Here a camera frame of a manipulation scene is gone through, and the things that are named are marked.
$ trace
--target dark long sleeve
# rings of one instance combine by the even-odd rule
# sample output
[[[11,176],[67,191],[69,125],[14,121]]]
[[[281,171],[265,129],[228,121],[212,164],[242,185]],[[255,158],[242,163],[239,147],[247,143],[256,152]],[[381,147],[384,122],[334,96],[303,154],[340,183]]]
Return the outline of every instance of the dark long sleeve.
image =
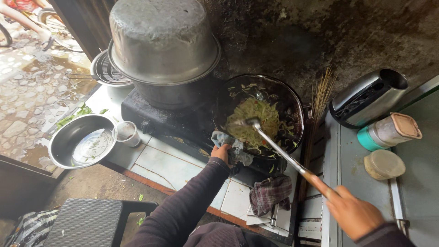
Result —
[[[197,176],[145,218],[127,247],[183,246],[229,173],[224,161],[212,157]]]
[[[355,243],[361,247],[415,247],[394,223],[382,224]]]

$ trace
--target wet cobblestone ground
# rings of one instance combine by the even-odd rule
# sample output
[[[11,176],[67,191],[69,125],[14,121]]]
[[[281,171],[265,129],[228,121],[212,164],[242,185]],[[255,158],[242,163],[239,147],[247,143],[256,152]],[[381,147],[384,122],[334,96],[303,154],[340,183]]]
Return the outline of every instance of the wet cobblestone ground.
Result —
[[[0,23],[14,40],[0,47],[0,154],[54,171],[43,134],[96,85],[65,75],[90,74],[90,61],[56,43],[43,52],[37,33],[2,15]]]

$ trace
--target black woven stool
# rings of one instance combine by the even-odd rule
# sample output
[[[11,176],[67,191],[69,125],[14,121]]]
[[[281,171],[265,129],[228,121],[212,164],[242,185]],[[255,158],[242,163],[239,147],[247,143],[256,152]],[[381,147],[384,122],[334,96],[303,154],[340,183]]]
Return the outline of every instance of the black woven stool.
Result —
[[[119,247],[128,215],[149,216],[156,202],[70,198],[44,243],[45,247]]]

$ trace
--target shredded vegetable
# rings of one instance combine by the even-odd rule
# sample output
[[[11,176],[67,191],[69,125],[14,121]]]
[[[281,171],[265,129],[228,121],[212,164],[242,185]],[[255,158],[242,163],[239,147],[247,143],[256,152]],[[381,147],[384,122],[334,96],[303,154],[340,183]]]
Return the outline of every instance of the shredded vegetable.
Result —
[[[266,145],[266,141],[253,130],[250,126],[237,126],[233,123],[237,120],[243,120],[250,117],[259,117],[261,120],[261,129],[272,140],[275,140],[279,130],[290,131],[294,127],[287,126],[285,121],[279,121],[279,112],[276,110],[276,104],[270,105],[265,101],[256,98],[248,98],[239,104],[232,115],[227,118],[227,131],[245,144],[247,150],[256,149],[261,153],[259,147],[271,147]]]

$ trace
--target broom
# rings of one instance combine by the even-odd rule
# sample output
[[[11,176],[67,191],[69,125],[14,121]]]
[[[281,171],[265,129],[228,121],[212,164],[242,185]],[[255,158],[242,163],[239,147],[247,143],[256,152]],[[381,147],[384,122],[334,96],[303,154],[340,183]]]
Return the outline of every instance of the broom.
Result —
[[[320,122],[322,120],[322,116],[325,112],[326,105],[329,101],[329,97],[331,96],[334,89],[334,82],[337,79],[337,75],[332,73],[331,66],[326,68],[325,75],[321,76],[320,83],[315,87],[313,85],[312,97],[313,97],[313,109],[312,115],[314,119],[311,122],[310,131],[308,134],[306,149],[305,149],[305,158],[304,158],[304,167],[309,169],[309,163],[311,161],[311,155],[313,153],[313,144],[314,138],[319,128]],[[299,201],[303,201],[306,197],[306,180],[302,179],[300,188],[299,188]]]

